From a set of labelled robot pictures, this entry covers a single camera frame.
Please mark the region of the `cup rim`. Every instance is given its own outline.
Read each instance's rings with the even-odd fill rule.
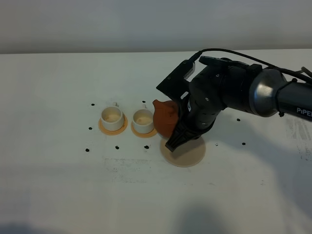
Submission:
[[[103,117],[102,117],[103,112],[104,112],[106,109],[110,108],[110,107],[116,108],[116,109],[118,109],[118,110],[120,111],[120,117],[119,117],[119,119],[116,120],[116,121],[114,121],[114,122],[107,122],[107,121],[104,120]],[[104,121],[105,123],[108,123],[108,124],[117,123],[117,122],[119,122],[119,121],[122,119],[122,117],[123,117],[123,112],[122,112],[121,109],[120,109],[119,107],[117,107],[117,106],[107,106],[107,107],[105,107],[104,110],[101,112],[101,120]]]
[[[134,119],[134,116],[135,116],[135,114],[136,114],[138,111],[148,111],[148,112],[150,112],[150,113],[152,114],[152,121],[149,122],[148,124],[138,124],[138,123],[135,121],[135,119]],[[138,126],[147,127],[147,126],[151,125],[151,124],[154,122],[154,121],[153,121],[153,112],[150,111],[150,110],[148,110],[148,109],[139,109],[139,110],[136,110],[136,111],[133,113],[133,115],[132,115],[132,122],[133,122],[133,124],[136,124],[136,125],[138,125]]]

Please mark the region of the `cable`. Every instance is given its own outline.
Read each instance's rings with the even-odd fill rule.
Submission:
[[[256,61],[256,62],[259,62],[259,63],[262,63],[264,65],[267,65],[269,66],[271,69],[276,69],[278,71],[280,71],[281,73],[284,73],[284,74],[287,74],[287,75],[290,75],[292,77],[296,77],[300,80],[303,80],[305,81],[306,83],[309,83],[309,84],[312,84],[312,79],[310,77],[307,77],[303,74],[301,74],[301,72],[295,72],[295,71],[291,71],[291,70],[288,70],[288,69],[285,69],[285,68],[279,68],[275,65],[272,65],[268,62],[265,62],[265,61],[262,61],[260,59],[257,59],[257,58],[254,58],[254,57],[251,57],[249,55],[245,55],[245,54],[242,54],[240,52],[236,52],[236,51],[232,51],[232,50],[227,50],[227,49],[219,49],[219,48],[211,48],[211,49],[204,49],[204,50],[200,50],[198,51],[197,53],[195,53],[192,57],[190,57],[190,61],[192,62],[195,62],[200,56],[202,53],[204,52],[208,52],[208,51],[222,51],[222,52],[226,52],[226,53],[230,53],[230,54],[235,54],[235,55],[238,55],[238,56],[242,56],[242,57],[245,57],[245,58],[248,58],[248,59],[251,59],[253,61]],[[302,68],[302,70],[308,75],[312,75],[312,73],[306,69],[306,68]]]
[[[236,51],[232,51],[232,50],[227,50],[227,49],[218,49],[218,48],[212,48],[212,49],[205,49],[205,50],[201,50],[200,52],[201,53],[204,53],[204,52],[207,52],[207,51],[222,51],[222,52],[226,52],[226,53],[230,53],[230,54],[235,54],[235,55],[239,55],[239,56],[242,56],[242,57],[245,57],[245,58],[248,58],[248,59],[251,59],[253,61],[256,61],[256,62],[260,62],[264,65],[267,65],[267,66],[274,66],[268,62],[265,62],[265,61],[262,61],[262,60],[259,60],[257,58],[254,58],[254,57],[251,57],[249,55],[245,55],[245,54],[242,54],[240,52],[236,52]]]
[[[305,74],[307,74],[309,77],[312,78],[312,72],[310,72],[307,68],[302,67],[301,70],[302,72],[304,72]]]

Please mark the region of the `wooden coaster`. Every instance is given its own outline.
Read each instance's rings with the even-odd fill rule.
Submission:
[[[177,167],[192,167],[198,164],[206,152],[206,144],[202,137],[197,140],[190,140],[177,147],[173,152],[166,147],[167,140],[160,142],[160,151],[164,158]]]
[[[157,134],[157,130],[154,128],[151,132],[147,133],[147,134],[141,134],[141,133],[138,133],[134,127],[133,127],[133,123],[131,122],[131,130],[132,132],[134,133],[134,135],[136,135],[137,137],[140,137],[140,138],[149,138],[149,137],[152,137],[152,136],[155,136]]]
[[[101,130],[101,132],[103,132],[106,135],[110,135],[110,136],[118,135],[118,134],[122,133],[123,131],[125,131],[125,129],[128,126],[128,119],[127,119],[127,117],[125,115],[123,115],[123,117],[125,119],[125,121],[123,123],[123,126],[120,129],[118,129],[117,131],[108,131],[107,129],[105,129],[103,127],[101,119],[99,119],[99,121],[98,121],[98,128]]]

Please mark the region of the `white wall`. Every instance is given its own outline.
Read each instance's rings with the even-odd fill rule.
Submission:
[[[311,0],[0,0],[0,53],[312,47]]]

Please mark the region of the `small white cup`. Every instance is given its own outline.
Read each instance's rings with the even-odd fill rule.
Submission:
[[[147,109],[138,110],[133,115],[132,123],[138,133],[150,133],[154,129],[153,113]]]
[[[117,106],[109,106],[102,111],[101,121],[106,130],[117,131],[123,126],[125,119]]]

